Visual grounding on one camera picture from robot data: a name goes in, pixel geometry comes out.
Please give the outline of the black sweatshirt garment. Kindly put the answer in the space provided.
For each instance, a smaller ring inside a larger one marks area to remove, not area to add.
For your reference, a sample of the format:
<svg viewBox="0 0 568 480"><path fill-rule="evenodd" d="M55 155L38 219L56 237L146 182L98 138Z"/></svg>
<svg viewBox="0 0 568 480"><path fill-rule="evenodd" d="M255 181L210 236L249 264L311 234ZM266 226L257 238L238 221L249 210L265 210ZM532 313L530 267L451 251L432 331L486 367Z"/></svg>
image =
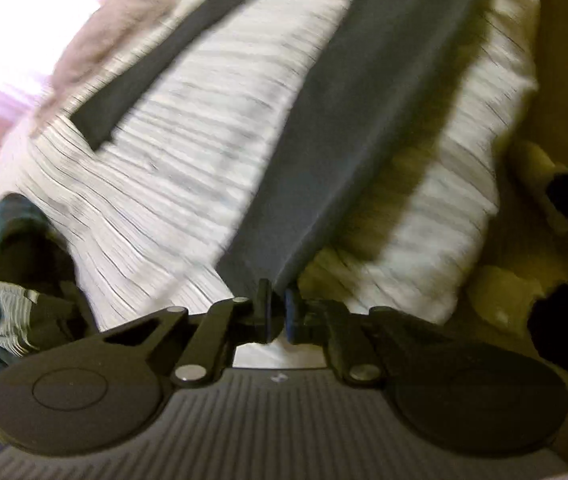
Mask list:
<svg viewBox="0 0 568 480"><path fill-rule="evenodd" d="M431 98L476 0L205 0L70 117L142 156L175 250L251 296L293 282Z"/></svg>

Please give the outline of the grey striped bedspread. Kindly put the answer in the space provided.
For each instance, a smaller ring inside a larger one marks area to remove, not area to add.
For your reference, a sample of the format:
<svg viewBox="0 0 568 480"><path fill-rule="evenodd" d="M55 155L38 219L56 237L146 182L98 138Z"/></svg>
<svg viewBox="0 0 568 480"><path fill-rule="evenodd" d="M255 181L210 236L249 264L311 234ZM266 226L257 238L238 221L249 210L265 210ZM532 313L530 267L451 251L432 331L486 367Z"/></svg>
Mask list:
<svg viewBox="0 0 568 480"><path fill-rule="evenodd" d="M538 0L107 0L0 147L0 359L260 280L443 324Z"/></svg>

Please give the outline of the teal striped shirt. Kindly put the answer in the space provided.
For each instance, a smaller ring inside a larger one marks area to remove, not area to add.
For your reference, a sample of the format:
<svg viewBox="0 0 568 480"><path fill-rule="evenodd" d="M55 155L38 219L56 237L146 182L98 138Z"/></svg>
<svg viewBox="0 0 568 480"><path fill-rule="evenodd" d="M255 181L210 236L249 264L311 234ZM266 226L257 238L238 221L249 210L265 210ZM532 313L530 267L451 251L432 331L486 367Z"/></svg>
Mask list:
<svg viewBox="0 0 568 480"><path fill-rule="evenodd" d="M0 200L0 362L98 333L67 240L22 194Z"/></svg>

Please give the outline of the pink folded blanket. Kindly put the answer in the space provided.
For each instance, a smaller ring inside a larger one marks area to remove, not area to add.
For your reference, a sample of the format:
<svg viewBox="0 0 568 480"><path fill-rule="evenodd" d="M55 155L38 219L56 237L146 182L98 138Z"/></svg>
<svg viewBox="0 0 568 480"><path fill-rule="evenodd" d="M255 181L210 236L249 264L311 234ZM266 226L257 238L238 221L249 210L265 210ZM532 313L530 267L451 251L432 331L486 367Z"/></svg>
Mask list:
<svg viewBox="0 0 568 480"><path fill-rule="evenodd" d="M178 1L104 0L56 63L49 96L34 114L36 126L43 126L62 107L69 94L94 76L119 47L158 22Z"/></svg>

